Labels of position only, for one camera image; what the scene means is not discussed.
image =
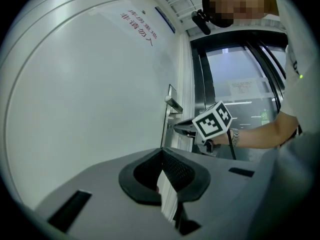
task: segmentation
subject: wristwatch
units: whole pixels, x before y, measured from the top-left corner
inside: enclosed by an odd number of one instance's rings
[[[239,130],[236,128],[230,128],[230,130],[233,131],[232,146],[235,147],[239,140]]]

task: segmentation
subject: person's arm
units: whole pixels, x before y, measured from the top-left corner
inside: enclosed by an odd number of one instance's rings
[[[237,147],[252,149],[275,148],[285,141],[297,129],[299,123],[296,117],[279,112],[274,122],[267,123],[258,128],[239,130]],[[219,135],[212,139],[214,144],[229,145],[227,134]]]

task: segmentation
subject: person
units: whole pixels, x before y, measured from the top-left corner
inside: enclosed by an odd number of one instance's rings
[[[269,149],[287,141],[296,131],[299,122],[288,102],[287,94],[303,77],[318,57],[316,47],[310,44],[312,36],[306,29],[299,11],[290,0],[202,0],[203,12],[218,27],[229,27],[234,20],[261,19],[267,14],[280,17],[286,29],[285,94],[275,121],[254,129],[232,128],[232,145],[240,148]],[[214,144],[229,145],[227,134],[212,139]]]

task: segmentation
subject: black cable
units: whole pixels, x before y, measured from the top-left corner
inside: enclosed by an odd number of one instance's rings
[[[232,158],[233,158],[233,160],[237,160],[237,159],[236,159],[236,155],[235,155],[235,151],[234,151],[234,146],[232,146],[232,139],[231,139],[230,128],[228,129],[228,131],[226,132],[226,134],[228,134],[228,139],[229,139],[229,145],[230,145],[230,149],[231,149]]]

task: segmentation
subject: person's hand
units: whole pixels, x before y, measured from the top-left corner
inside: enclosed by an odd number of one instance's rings
[[[231,139],[232,139],[234,136],[234,131],[230,130],[230,133],[231,133]],[[217,137],[212,138],[212,141],[213,141],[213,144],[215,144],[215,145],[218,145],[218,144],[229,145],[229,139],[228,139],[227,133],[224,133],[224,134],[221,134]]]

